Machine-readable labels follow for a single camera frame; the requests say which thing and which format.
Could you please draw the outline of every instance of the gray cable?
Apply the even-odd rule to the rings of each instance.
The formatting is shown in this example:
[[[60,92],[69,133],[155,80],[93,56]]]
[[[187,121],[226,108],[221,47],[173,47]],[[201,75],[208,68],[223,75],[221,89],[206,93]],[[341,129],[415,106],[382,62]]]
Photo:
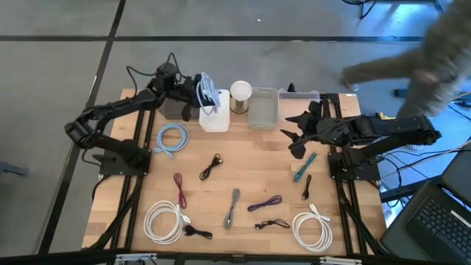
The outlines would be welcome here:
[[[233,190],[233,201],[230,203],[230,210],[227,213],[226,218],[224,219],[224,223],[222,224],[226,230],[229,230],[233,226],[233,211],[234,206],[236,206],[238,198],[241,196],[241,190],[238,188],[234,188]]]

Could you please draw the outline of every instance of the desk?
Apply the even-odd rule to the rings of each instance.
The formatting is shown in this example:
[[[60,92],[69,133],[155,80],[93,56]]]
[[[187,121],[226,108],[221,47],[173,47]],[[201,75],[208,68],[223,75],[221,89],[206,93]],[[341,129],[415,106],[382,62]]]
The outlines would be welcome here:
[[[132,96],[133,90],[125,89],[121,98]],[[360,114],[358,100],[354,94],[340,94],[342,115],[357,116]],[[283,116],[299,115],[307,110],[309,101],[306,99],[280,100]],[[111,137],[117,139],[132,138],[137,113],[116,119]],[[155,137],[160,128],[169,122],[157,112],[153,127],[151,148],[156,146]],[[247,114],[231,113],[228,132],[206,133],[198,121],[176,121],[188,128],[191,136],[186,148],[175,153],[171,159],[164,153],[154,153],[149,173],[144,178],[141,200],[138,206],[135,232],[132,239],[133,251],[154,252],[205,252],[205,253],[246,253],[259,255],[311,255],[295,240],[291,229],[277,226],[255,230],[254,224],[269,219],[281,218],[291,224],[298,213],[308,212],[308,202],[316,205],[322,215],[329,216],[332,221],[333,243],[323,255],[346,255],[344,237],[339,215],[335,183],[330,178],[327,162],[329,146],[315,142],[306,144],[306,156],[302,160],[293,158],[288,150],[291,140],[279,130],[250,130]],[[278,129],[299,130],[296,124],[280,121]],[[140,139],[144,139],[145,125]],[[164,136],[166,145],[173,144],[179,138],[178,132],[168,131]],[[309,154],[317,152],[316,160],[311,164],[299,183],[293,183],[296,174]],[[199,173],[211,162],[213,156],[221,154],[224,163],[211,172],[210,177],[201,181]],[[147,238],[143,231],[146,212],[157,201],[166,199],[177,202],[178,189],[173,180],[174,173],[183,176],[183,190],[188,207],[183,211],[192,219],[192,225],[198,230],[210,231],[213,239],[201,236],[182,236],[171,245],[159,245]],[[305,181],[312,174],[310,198],[303,201]],[[96,190],[83,247],[94,243],[105,231],[116,215],[119,196],[123,185],[123,177],[110,177]],[[234,188],[241,190],[241,197],[234,209],[233,228],[225,230],[222,222],[229,211]],[[378,190],[368,182],[356,182],[358,202],[361,216],[372,235],[379,239],[386,230],[383,210]],[[279,205],[268,206],[248,212],[251,204],[265,202],[275,194],[283,197]],[[154,231],[158,235],[167,234],[174,225],[172,214],[163,215],[155,220]],[[124,245],[124,234],[127,220],[121,229],[119,247]],[[354,250],[358,252],[355,225],[350,220]],[[306,242],[315,242],[320,237],[320,225],[316,221],[307,221],[301,235]]]

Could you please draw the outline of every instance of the white charger cable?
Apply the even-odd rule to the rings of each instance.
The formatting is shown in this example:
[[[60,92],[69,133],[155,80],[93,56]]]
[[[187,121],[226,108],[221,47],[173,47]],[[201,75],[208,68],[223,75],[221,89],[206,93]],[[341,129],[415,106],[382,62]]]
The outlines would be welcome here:
[[[332,244],[332,230],[327,223],[330,222],[330,217],[320,215],[316,206],[312,203],[309,203],[309,208],[312,213],[300,213],[294,217],[292,223],[293,234],[301,247],[311,252],[323,252]],[[300,236],[300,227],[302,223],[308,219],[316,219],[322,226],[321,238],[319,238],[318,242],[315,244],[306,244]]]
[[[177,217],[174,228],[166,236],[157,236],[152,231],[152,223],[161,213],[173,213]],[[180,205],[175,205],[169,201],[156,202],[146,213],[144,218],[145,234],[157,244],[172,244],[182,235],[183,224],[189,225],[191,220],[184,215],[180,209]]]

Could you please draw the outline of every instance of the laptop keyboard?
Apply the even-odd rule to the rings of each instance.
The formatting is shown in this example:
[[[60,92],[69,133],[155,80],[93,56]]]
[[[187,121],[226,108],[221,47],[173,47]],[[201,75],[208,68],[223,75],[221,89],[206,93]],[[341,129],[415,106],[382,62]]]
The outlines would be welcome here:
[[[414,218],[445,243],[466,264],[471,264],[471,229],[444,209],[438,202],[428,199]]]

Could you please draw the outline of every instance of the red cable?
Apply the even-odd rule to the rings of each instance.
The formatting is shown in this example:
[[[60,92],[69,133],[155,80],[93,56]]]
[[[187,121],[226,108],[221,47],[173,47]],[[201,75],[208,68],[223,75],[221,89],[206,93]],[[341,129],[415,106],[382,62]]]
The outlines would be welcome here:
[[[178,190],[180,191],[178,194],[178,204],[180,204],[180,207],[182,209],[185,209],[186,198],[185,198],[185,195],[183,195],[183,191],[182,191],[183,177],[180,173],[175,173],[174,180],[175,180],[175,184],[177,184]]]

